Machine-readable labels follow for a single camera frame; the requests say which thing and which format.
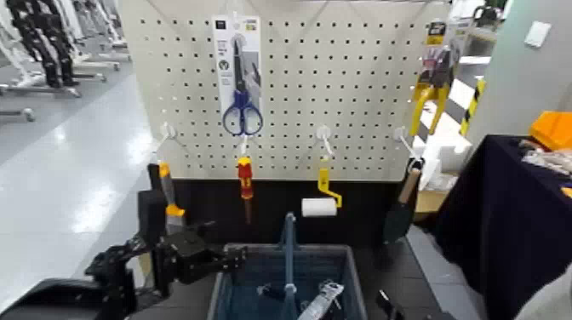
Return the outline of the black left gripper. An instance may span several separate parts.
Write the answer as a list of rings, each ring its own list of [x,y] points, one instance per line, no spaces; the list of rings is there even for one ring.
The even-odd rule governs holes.
[[[214,272],[240,269],[247,259],[246,246],[225,246],[214,251],[204,237],[212,223],[185,226],[162,237],[152,250],[154,289],[171,295],[171,283],[194,283]]]

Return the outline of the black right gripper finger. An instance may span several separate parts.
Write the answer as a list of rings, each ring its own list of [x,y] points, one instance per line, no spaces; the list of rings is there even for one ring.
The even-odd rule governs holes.
[[[382,289],[377,294],[377,305],[386,314],[388,320],[405,320],[403,308]]]

